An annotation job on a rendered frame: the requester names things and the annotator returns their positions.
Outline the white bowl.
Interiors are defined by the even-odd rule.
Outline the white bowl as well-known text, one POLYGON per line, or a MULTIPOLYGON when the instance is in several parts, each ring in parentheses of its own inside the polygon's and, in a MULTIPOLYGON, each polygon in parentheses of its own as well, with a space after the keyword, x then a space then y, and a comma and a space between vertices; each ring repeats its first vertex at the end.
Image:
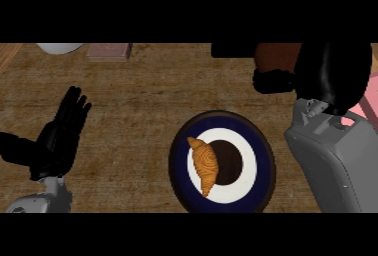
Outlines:
POLYGON ((83 46, 82 43, 39 43, 42 50, 54 55, 67 54, 83 46))

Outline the pink mat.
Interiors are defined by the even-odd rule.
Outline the pink mat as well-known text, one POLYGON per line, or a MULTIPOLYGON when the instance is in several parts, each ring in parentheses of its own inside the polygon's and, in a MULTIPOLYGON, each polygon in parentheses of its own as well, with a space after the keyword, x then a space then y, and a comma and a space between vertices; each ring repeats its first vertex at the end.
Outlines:
POLYGON ((365 95, 349 111, 361 115, 378 131, 378 72, 371 75, 365 95))

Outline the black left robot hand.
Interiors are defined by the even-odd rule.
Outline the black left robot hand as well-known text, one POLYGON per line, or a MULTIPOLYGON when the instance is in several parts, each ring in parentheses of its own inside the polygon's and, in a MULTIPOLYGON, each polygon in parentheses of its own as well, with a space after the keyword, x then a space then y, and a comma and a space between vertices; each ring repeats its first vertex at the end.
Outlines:
POLYGON ((82 89, 72 86, 36 141, 0 132, 0 158, 30 168, 33 181, 70 172, 91 108, 82 89))

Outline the black rectangular object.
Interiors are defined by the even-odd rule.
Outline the black rectangular object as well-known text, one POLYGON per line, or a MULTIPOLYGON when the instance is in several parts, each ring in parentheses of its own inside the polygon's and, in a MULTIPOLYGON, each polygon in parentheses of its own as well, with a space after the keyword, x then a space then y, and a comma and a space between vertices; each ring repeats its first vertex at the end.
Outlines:
POLYGON ((213 43, 212 56, 215 58, 253 58, 258 43, 213 43))

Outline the golden brown croissant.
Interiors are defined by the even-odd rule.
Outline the golden brown croissant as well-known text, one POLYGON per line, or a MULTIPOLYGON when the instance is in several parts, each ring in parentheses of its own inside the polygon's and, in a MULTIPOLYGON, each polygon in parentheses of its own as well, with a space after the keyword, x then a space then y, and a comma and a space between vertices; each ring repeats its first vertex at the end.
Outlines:
POLYGON ((210 195, 219 175, 219 162, 213 147, 202 139, 188 138, 190 147, 193 149, 193 160, 197 174, 202 179, 203 196, 210 195))

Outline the blue and white round plate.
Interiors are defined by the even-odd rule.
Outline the blue and white round plate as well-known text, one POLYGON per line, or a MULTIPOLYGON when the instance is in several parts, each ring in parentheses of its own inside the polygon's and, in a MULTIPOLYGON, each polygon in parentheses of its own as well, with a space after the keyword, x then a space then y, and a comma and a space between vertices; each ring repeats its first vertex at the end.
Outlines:
POLYGON ((182 126, 171 149, 171 181, 178 199, 191 213, 262 212, 275 189, 275 157, 266 137, 253 122, 230 111, 209 111, 182 126), (215 147, 219 181, 203 196, 202 178, 188 138, 215 147))

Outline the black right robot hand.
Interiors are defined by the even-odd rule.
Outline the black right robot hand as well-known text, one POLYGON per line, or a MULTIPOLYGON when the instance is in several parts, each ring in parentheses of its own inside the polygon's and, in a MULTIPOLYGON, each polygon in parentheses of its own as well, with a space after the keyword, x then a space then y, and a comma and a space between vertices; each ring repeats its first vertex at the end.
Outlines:
POLYGON ((342 116, 367 91, 373 46, 367 42, 300 44, 295 72, 274 70, 262 73, 256 67, 255 89, 262 94, 296 91, 297 98, 327 102, 326 112, 342 116))

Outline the pinkish brown block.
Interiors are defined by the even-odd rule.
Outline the pinkish brown block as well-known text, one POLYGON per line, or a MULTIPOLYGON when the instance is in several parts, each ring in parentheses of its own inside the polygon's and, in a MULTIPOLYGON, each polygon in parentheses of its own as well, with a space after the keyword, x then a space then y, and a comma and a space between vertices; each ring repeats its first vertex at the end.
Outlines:
POLYGON ((92 43, 88 58, 92 62, 128 62, 132 48, 132 43, 92 43))

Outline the brown cardboard box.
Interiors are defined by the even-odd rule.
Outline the brown cardboard box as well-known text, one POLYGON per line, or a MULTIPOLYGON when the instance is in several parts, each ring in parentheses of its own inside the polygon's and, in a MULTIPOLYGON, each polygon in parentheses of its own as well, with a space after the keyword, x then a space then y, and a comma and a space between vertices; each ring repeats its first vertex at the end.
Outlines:
POLYGON ((255 54, 259 71, 283 70, 293 73, 300 49, 300 43, 261 43, 255 54))

